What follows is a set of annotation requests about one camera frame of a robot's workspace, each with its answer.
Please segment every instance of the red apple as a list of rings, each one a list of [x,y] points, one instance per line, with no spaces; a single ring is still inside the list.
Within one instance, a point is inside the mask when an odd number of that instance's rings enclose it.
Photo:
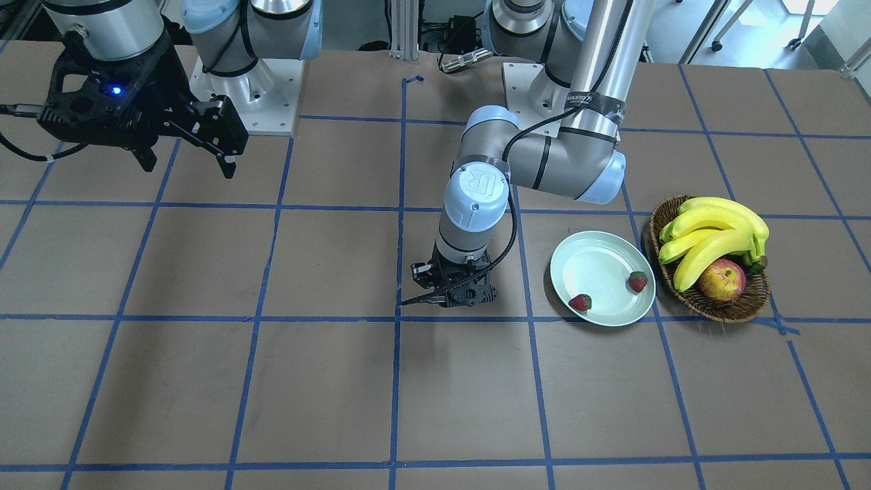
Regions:
[[[744,292],[746,277],[737,263],[717,259],[699,277],[702,294],[714,301],[730,301]]]

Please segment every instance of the banana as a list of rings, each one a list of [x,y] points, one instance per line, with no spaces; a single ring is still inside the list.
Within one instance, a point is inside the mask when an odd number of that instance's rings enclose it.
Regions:
[[[753,227],[740,214],[720,206],[687,209],[672,221],[671,238],[680,238],[699,228],[738,229],[753,234]]]
[[[713,228],[701,228],[691,231],[680,238],[675,238],[659,249],[659,261],[662,263],[674,262],[684,256],[686,252],[689,252],[690,248],[718,232],[719,230]]]
[[[753,249],[751,250],[753,260],[757,262],[760,257],[765,254],[765,242],[768,240],[768,225],[766,225],[762,218],[754,213],[752,209],[730,199],[706,196],[694,197],[684,201],[684,203],[678,207],[678,213],[683,213],[688,209],[699,208],[702,206],[720,206],[721,208],[731,209],[733,212],[740,214],[745,220],[749,221],[750,225],[753,227],[753,239],[755,240]]]
[[[660,241],[660,242],[662,242],[662,243],[668,242],[668,240],[669,240],[669,235],[670,235],[671,232],[672,232],[672,223],[673,223],[673,222],[674,222],[674,221],[669,221],[669,222],[666,223],[665,226],[663,226],[662,229],[659,231],[659,241]]]
[[[674,272],[675,289],[686,291],[713,261],[723,255],[749,250],[752,246],[753,235],[748,230],[724,229],[708,236],[691,248],[678,264],[678,269]]]

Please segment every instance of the cable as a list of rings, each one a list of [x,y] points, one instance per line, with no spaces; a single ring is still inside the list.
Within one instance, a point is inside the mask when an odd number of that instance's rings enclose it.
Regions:
[[[617,27],[617,34],[614,36],[614,41],[611,43],[611,49],[608,52],[608,58],[605,60],[604,65],[602,66],[602,71],[599,73],[599,76],[596,79],[596,82],[593,83],[593,86],[591,87],[590,92],[595,92],[596,90],[598,90],[598,87],[602,84],[602,81],[604,80],[605,75],[607,74],[608,70],[611,68],[611,62],[613,61],[615,53],[617,52],[617,48],[618,48],[618,45],[620,43],[620,38],[623,36],[623,30],[626,26],[626,19],[629,17],[629,11],[632,8],[632,2],[633,2],[633,0],[628,0],[626,2],[625,7],[623,8],[623,15],[620,17],[620,23]],[[475,17],[472,17],[472,19],[474,19],[482,14],[483,14],[483,12],[479,13]],[[442,52],[442,55],[439,57],[439,62],[438,62],[439,70],[442,69],[442,57],[443,56],[444,56],[444,52]],[[580,112],[583,108],[584,107],[582,105],[576,105],[576,106],[566,110],[565,112],[563,112],[557,116],[553,116],[553,117],[547,118],[543,121],[537,122],[536,124],[522,130],[520,133],[515,134],[508,141],[508,144],[505,145],[505,149],[502,152],[502,161],[505,161],[505,162],[508,161],[508,154],[511,150],[511,147],[514,146],[514,144],[519,139],[521,139],[523,136],[526,136],[527,134],[532,133],[533,131],[537,130],[538,128],[540,128],[542,126],[547,126],[548,124],[550,124],[552,122],[556,122],[556,121],[565,119],[565,118],[571,116],[572,114],[574,114],[575,112]],[[450,289],[458,288],[458,287],[464,286],[470,282],[478,281],[479,279],[481,279],[482,277],[487,275],[487,273],[489,273],[511,251],[511,247],[514,246],[514,241],[517,238],[517,210],[514,207],[514,200],[511,198],[511,193],[508,194],[508,205],[509,205],[509,208],[511,210],[511,237],[508,240],[508,245],[505,246],[505,250],[503,250],[502,254],[500,254],[495,259],[495,261],[491,262],[487,267],[479,270],[472,277],[450,286]],[[400,303],[400,305],[405,306],[405,305],[411,304],[411,303],[420,303],[421,301],[429,299],[433,296],[441,295],[441,294],[445,293],[447,290],[448,290],[448,288],[444,288],[444,287],[438,288],[438,289],[435,289],[435,290],[429,292],[428,294],[421,295],[421,296],[414,297],[414,298],[408,299],[406,301],[403,301]]]
[[[452,284],[449,287],[442,286],[441,288],[433,289],[425,295],[420,295],[411,299],[407,299],[399,303],[400,306],[407,306],[413,303],[422,303],[425,300],[430,299],[431,297],[445,294],[448,289],[459,288],[465,286],[466,284],[469,284],[470,282],[477,282],[482,277],[486,276],[487,273],[489,273],[495,266],[499,265],[499,262],[501,262],[505,258],[505,256],[508,255],[508,253],[511,251],[511,247],[514,246],[514,240],[517,238],[517,210],[514,207],[514,199],[511,197],[511,192],[508,192],[508,207],[511,210],[511,237],[508,239],[508,245],[505,247],[505,250],[503,250],[502,254],[500,254],[487,267],[477,271],[474,275],[463,279],[457,284]]]
[[[226,54],[226,50],[230,49],[230,44],[232,44],[233,40],[236,39],[236,35],[239,34],[239,31],[241,29],[242,29],[242,15],[241,15],[241,11],[240,11],[239,19],[236,21],[236,27],[233,28],[233,34],[231,34],[230,38],[227,39],[226,43],[224,43],[224,45],[221,46],[220,51],[218,51],[218,56],[215,58],[212,65],[206,66],[206,62],[203,61],[203,73],[209,73],[212,70],[214,70],[215,66],[218,66],[218,63],[220,63],[220,59],[224,57],[224,55]]]
[[[52,155],[48,155],[48,156],[46,156],[46,155],[34,155],[32,153],[25,152],[24,150],[22,150],[18,146],[13,145],[11,141],[7,140],[6,137],[3,136],[3,133],[0,133],[0,145],[5,146],[9,151],[13,152],[14,154],[18,155],[19,157],[30,160],[30,161],[48,161],[49,158],[51,158],[52,160],[59,160],[59,159],[62,159],[63,157],[68,157],[68,156],[72,155],[73,153],[78,153],[78,152],[84,150],[85,147],[87,146],[84,144],[78,144],[78,145],[75,145],[74,147],[72,147],[68,150],[63,150],[63,152],[54,153]]]
[[[393,46],[393,20],[390,18],[390,0],[384,0],[384,19],[387,20],[387,44]]]
[[[476,13],[471,19],[464,22],[463,25],[461,25],[460,27],[455,27],[454,33],[451,34],[450,37],[448,37],[448,39],[445,41],[445,48],[444,49],[446,50],[450,47],[450,42],[454,40],[454,36],[456,36],[457,32],[465,29],[465,27],[467,25],[469,25],[470,22],[475,22],[475,19],[479,18],[482,15],[484,15],[484,10],[481,10],[480,12]],[[442,61],[444,60],[444,49],[441,48],[441,44],[442,44],[441,42],[439,42],[439,44],[438,44],[439,45],[438,51],[441,54],[438,57],[438,62],[436,63],[436,66],[438,66],[438,71],[448,75],[448,73],[442,69]]]

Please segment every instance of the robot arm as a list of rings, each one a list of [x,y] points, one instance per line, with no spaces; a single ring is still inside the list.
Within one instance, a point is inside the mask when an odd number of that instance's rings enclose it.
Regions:
[[[77,149],[124,148],[146,172],[157,161],[158,137],[175,136],[212,153],[232,178],[248,139],[240,115],[287,106],[267,96],[282,90],[274,90],[280,84],[259,57],[314,58],[321,48],[321,0],[188,0],[188,30],[210,76],[223,82],[212,83],[201,101],[153,0],[43,0],[43,6],[65,48],[45,104],[0,105],[0,114],[36,118],[59,140],[79,143]],[[73,76],[84,78],[80,88],[67,86]]]
[[[617,131],[651,15],[652,2],[596,0],[565,111],[550,118],[561,120],[556,138],[529,134],[534,126],[519,131],[516,116],[501,106],[472,113],[451,169],[433,256],[411,266],[415,281],[435,290],[403,304],[474,306],[496,297],[489,273],[500,259],[491,261],[486,249],[506,204],[516,219],[510,184],[597,204],[614,199],[625,171],[625,157],[615,149]]]

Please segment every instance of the fruit basket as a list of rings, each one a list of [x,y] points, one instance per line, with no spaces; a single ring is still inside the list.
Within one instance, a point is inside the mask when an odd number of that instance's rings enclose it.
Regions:
[[[675,196],[659,203],[653,210],[648,233],[645,234],[646,245],[648,245],[645,247],[647,258],[651,261],[653,268],[661,272],[665,286],[690,310],[705,318],[722,323],[743,323],[754,319],[765,307],[771,294],[771,285],[765,272],[747,273],[746,288],[741,296],[732,301],[718,302],[703,295],[695,284],[684,292],[678,292],[673,283],[678,262],[663,264],[659,261],[659,232],[669,221],[678,216],[678,207],[691,198],[690,195]]]

